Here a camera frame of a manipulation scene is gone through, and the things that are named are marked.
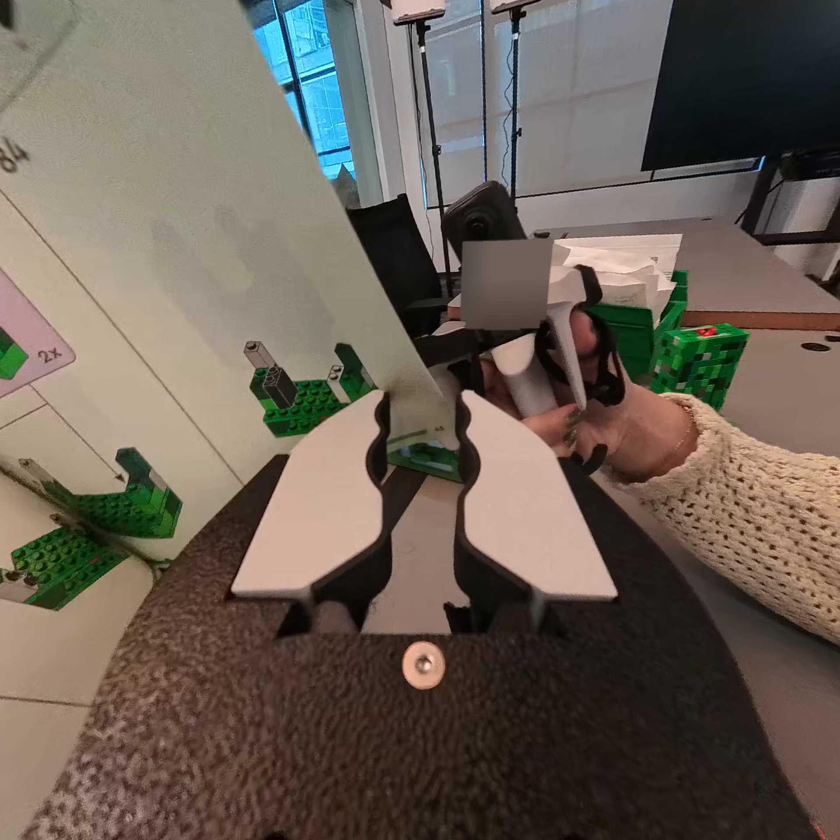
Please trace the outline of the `black office chair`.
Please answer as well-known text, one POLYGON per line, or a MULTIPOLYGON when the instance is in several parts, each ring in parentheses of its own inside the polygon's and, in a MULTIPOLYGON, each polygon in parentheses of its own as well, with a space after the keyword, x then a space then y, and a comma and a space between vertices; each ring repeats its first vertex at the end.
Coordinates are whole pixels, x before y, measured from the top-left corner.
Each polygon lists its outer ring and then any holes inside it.
POLYGON ((450 299, 407 195, 345 211, 386 296, 411 339, 434 333, 450 299))

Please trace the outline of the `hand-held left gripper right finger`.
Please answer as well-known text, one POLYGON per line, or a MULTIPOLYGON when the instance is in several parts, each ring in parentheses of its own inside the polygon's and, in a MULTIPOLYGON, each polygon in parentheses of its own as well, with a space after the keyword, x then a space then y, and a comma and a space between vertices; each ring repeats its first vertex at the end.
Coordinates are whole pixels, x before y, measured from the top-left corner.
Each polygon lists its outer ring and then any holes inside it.
POLYGON ((616 585, 551 447, 473 391, 458 396, 456 434, 464 487, 455 574, 472 603, 614 601, 616 585))

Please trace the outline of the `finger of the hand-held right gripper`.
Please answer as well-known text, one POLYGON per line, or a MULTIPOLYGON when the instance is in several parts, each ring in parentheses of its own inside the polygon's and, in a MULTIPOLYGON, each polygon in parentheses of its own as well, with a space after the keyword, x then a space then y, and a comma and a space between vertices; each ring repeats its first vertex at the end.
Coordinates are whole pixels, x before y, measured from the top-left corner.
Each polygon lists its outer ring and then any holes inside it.
POLYGON ((455 363, 481 353, 476 331, 461 321, 447 321, 435 333, 415 338, 415 351, 424 363, 455 363))

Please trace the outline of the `white paper bags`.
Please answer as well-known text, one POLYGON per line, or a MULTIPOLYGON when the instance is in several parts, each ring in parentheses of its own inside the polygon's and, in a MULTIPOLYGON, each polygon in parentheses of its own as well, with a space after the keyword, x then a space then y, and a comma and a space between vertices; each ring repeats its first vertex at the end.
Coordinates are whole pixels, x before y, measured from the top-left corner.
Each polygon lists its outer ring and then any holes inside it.
POLYGON ((553 242, 549 283, 553 286, 577 265, 593 268, 602 302, 650 310, 660 320, 676 288, 673 274, 682 234, 566 237, 553 242))

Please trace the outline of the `black light stand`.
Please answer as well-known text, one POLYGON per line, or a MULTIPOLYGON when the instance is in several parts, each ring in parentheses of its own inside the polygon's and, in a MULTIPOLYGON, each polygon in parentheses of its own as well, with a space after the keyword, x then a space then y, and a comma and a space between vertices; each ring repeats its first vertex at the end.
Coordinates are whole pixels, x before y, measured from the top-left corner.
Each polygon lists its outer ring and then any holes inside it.
POLYGON ((526 16, 525 6, 530 2, 526 1, 491 1, 490 13, 493 15, 507 15, 509 17, 511 41, 508 52, 507 68, 509 71, 509 83, 503 97, 507 104, 507 115, 503 120, 506 126, 506 149, 502 154, 502 174, 507 174, 507 187, 511 200, 517 201, 518 185, 518 145, 521 137, 521 126, 518 116, 519 97, 519 57, 521 24, 526 16))
POLYGON ((448 241, 444 234, 445 200, 440 170, 441 147, 438 143, 436 124, 434 118, 434 105, 431 90, 427 57, 427 33, 431 29, 431 22, 438 20, 445 15, 445 1, 391 1, 392 21, 394 26, 413 27, 416 35, 416 43, 421 57, 421 68, 423 74, 423 89, 426 100, 427 126, 429 133, 430 151, 433 156, 434 184, 437 197, 437 212, 440 226, 440 237, 444 252, 444 277, 447 294, 453 296, 454 279, 450 264, 448 241))

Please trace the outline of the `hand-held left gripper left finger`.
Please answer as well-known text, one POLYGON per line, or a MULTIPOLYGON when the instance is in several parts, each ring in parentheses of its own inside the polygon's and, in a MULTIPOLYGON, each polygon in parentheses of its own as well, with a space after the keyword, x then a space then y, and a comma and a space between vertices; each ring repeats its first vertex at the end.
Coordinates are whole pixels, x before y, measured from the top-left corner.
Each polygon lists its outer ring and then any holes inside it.
POLYGON ((390 398, 373 390, 291 451, 230 586, 238 599, 310 601, 385 536, 390 398))

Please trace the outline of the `window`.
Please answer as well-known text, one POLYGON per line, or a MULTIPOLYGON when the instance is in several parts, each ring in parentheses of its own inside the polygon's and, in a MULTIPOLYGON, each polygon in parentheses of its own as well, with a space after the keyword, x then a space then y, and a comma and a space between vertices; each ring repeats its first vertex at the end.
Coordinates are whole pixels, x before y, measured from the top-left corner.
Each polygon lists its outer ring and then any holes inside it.
POLYGON ((355 176, 325 3, 247 1, 241 5, 323 173, 334 182, 342 173, 355 176))

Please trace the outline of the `person's right forearm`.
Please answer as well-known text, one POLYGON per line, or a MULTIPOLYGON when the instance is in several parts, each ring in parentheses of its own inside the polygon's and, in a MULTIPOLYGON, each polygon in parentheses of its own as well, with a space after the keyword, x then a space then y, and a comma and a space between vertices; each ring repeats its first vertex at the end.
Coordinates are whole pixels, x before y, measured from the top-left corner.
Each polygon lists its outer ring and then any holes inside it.
POLYGON ((839 460, 765 444, 692 395, 664 394, 699 434, 663 476, 605 475, 702 563, 762 606, 839 645, 839 460))

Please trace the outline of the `lego instruction booklet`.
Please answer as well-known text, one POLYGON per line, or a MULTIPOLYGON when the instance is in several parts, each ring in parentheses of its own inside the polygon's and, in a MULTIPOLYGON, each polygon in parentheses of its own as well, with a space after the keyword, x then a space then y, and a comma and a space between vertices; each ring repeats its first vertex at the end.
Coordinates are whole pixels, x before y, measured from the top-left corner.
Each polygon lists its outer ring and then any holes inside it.
POLYGON ((349 345, 394 434, 449 436, 425 372, 239 2, 2 2, 2 563, 150 463, 130 553, 173 556, 277 453, 249 390, 349 345))

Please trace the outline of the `black screen stand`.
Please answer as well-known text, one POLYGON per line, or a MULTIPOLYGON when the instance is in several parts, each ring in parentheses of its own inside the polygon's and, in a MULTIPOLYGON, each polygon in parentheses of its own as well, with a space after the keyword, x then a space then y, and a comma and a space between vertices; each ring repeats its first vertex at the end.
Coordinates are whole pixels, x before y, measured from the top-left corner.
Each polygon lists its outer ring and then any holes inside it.
POLYGON ((838 176, 838 148, 766 156, 742 231, 767 247, 838 245, 838 176))

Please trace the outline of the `green plastic box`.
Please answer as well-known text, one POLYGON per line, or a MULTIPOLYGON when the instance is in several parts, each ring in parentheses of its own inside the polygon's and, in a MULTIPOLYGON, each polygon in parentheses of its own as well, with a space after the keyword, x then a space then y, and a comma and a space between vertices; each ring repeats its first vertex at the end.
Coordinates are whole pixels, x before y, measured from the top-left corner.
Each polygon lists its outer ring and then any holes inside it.
POLYGON ((648 266, 633 273, 600 271, 597 276, 602 301, 591 313, 611 328, 630 378, 647 381, 666 333, 683 324, 689 272, 678 269, 666 279, 648 266))

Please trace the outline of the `green pixelated lego build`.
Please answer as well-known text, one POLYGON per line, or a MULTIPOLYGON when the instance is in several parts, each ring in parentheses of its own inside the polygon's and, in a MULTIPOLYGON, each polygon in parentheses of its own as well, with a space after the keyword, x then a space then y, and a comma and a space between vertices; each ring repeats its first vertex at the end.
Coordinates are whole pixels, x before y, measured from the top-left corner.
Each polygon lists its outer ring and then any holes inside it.
POLYGON ((728 323, 667 331, 654 364, 650 390, 695 396, 719 412, 750 335, 728 323))

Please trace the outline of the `person's right hand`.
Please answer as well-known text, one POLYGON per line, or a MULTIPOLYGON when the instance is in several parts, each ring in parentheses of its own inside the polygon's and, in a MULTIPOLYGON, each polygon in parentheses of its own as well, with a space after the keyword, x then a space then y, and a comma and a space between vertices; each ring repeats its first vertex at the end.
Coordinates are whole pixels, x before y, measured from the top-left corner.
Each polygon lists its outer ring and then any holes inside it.
POLYGON ((597 445, 607 448, 606 463, 631 482, 663 476, 696 450, 699 430, 686 409, 632 382, 616 406, 589 402, 580 413, 567 385, 552 381, 557 404, 538 416, 519 414, 507 382, 489 356, 481 361, 486 399, 531 429, 563 458, 583 459, 597 445))

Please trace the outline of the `large black screen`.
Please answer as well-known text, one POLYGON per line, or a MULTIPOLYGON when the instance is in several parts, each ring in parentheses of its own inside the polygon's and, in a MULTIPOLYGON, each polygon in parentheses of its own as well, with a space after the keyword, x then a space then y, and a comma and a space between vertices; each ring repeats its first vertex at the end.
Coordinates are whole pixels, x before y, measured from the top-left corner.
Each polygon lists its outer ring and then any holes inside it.
POLYGON ((838 1, 673 2, 643 171, 838 142, 838 1))

